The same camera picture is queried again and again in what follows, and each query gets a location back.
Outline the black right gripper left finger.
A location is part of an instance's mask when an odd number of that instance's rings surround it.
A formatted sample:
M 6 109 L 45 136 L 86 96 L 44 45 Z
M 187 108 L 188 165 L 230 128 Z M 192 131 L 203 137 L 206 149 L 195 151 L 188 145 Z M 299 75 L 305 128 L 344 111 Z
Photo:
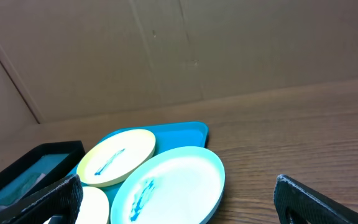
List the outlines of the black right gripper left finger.
M 54 215 L 58 223 L 74 223 L 83 190 L 78 175 L 69 175 L 0 211 L 0 224 L 44 223 Z

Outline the yellow plate with blue stain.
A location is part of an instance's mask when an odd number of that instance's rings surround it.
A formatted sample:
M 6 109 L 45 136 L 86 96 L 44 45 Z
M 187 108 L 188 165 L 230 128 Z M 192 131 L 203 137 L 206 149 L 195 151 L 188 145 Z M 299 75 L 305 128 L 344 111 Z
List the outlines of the yellow plate with blue stain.
M 92 187 L 118 184 L 154 155 L 156 142 L 154 133 L 146 129 L 115 134 L 86 153 L 76 174 Z

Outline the black sponge tray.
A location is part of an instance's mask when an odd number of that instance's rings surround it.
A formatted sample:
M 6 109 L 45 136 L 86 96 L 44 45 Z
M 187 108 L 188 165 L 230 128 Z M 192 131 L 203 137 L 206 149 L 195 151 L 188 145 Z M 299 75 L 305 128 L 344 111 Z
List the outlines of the black sponge tray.
M 0 211 L 67 176 L 85 155 L 81 141 L 41 144 L 0 172 Z

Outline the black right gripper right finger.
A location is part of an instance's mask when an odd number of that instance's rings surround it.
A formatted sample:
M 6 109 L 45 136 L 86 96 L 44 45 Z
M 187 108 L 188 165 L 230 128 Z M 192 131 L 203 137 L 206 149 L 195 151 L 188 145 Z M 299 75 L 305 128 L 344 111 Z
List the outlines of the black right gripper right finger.
M 281 224 L 358 224 L 358 213 L 292 179 L 277 176 L 273 202 Z

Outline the light blue plate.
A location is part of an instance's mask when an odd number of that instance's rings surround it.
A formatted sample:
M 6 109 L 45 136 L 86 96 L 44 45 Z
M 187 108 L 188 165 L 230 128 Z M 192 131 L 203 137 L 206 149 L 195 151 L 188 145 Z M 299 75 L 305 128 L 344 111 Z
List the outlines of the light blue plate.
M 208 223 L 225 186 L 222 160 L 209 149 L 167 150 L 137 168 L 111 205 L 112 224 Z

